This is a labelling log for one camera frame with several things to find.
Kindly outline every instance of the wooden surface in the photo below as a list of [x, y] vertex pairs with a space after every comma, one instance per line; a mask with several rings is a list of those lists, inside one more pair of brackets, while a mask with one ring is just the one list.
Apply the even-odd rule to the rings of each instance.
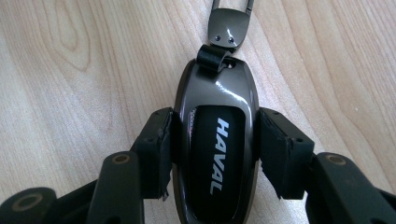
[[[244, 8], [246, 1], [221, 1]], [[173, 105], [207, 44], [212, 1], [0, 1], [0, 203], [32, 187], [58, 196], [128, 150], [149, 115]], [[256, 0], [235, 57], [260, 105], [396, 192], [396, 11], [392, 0]], [[171, 197], [147, 223], [178, 223]], [[304, 223], [259, 175], [248, 223]]]

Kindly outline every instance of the light wooden table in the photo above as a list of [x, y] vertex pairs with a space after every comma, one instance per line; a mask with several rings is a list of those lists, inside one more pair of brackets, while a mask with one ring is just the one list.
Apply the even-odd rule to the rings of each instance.
[[[221, 2], [242, 9], [246, 1]], [[0, 203], [32, 187], [58, 196], [128, 150], [154, 110], [171, 106], [207, 44], [212, 1], [0, 1]], [[260, 105], [396, 192], [396, 5], [392, 0], [256, 0], [235, 57]], [[147, 223], [178, 223], [168, 201]], [[304, 223], [260, 174], [248, 223]]]

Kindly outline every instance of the metal keychain clip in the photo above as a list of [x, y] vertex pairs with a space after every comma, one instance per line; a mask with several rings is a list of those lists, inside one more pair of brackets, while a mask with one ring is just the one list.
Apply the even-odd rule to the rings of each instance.
[[219, 8], [220, 0], [214, 0], [209, 17], [208, 37], [210, 44], [234, 53], [243, 43], [248, 32], [254, 0], [247, 1], [246, 12]]

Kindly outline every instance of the glossy gunmetal case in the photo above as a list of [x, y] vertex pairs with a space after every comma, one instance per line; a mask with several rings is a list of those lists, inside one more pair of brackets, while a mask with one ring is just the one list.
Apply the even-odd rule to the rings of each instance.
[[219, 73], [190, 61], [177, 89], [173, 180], [183, 223], [243, 223], [249, 214], [259, 103], [247, 64], [229, 60]]

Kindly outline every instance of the car key fob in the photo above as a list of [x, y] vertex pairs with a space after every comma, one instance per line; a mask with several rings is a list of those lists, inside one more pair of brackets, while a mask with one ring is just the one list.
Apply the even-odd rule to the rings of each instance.
[[203, 46], [177, 89], [173, 181], [185, 223], [245, 222], [254, 195], [257, 91], [247, 64], [221, 51]]

